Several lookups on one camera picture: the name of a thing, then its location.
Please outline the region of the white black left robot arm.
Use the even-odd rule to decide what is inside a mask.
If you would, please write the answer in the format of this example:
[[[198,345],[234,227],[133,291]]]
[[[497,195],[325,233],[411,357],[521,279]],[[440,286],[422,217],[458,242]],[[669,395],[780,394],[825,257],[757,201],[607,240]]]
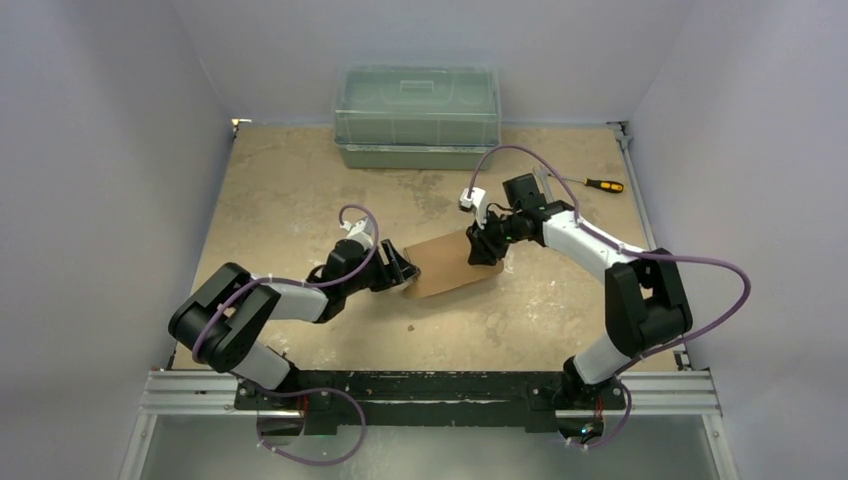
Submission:
[[[345,308],[349,296],[389,290],[419,273],[388,240],[377,247],[340,240],[305,281],[255,278],[228,262],[177,309],[168,332],[196,362],[253,382],[272,408],[284,409],[297,399],[297,368],[260,342],[265,325],[271,320],[326,323]]]

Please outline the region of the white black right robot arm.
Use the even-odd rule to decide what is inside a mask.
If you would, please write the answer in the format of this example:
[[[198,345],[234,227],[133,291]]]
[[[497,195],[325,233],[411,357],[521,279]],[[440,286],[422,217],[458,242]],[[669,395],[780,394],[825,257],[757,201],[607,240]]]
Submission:
[[[569,404],[588,405],[632,360],[691,330],[688,299],[667,251],[644,251],[595,231],[573,205],[548,200],[531,174],[510,179],[503,188],[504,213],[490,210],[481,188],[460,195],[460,209],[475,217],[466,230],[470,265],[493,266],[510,245],[533,241],[570,258],[604,287],[603,333],[563,366],[561,392]]]

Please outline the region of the brown cardboard box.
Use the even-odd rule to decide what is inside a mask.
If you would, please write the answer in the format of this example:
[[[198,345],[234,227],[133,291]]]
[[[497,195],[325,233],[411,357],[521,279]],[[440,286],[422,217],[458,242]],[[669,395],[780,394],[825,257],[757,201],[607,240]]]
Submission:
[[[494,266],[469,264],[470,254],[471,243],[464,230],[406,247],[406,259],[420,272],[403,290],[402,295],[408,299],[431,297],[503,272],[502,262]]]

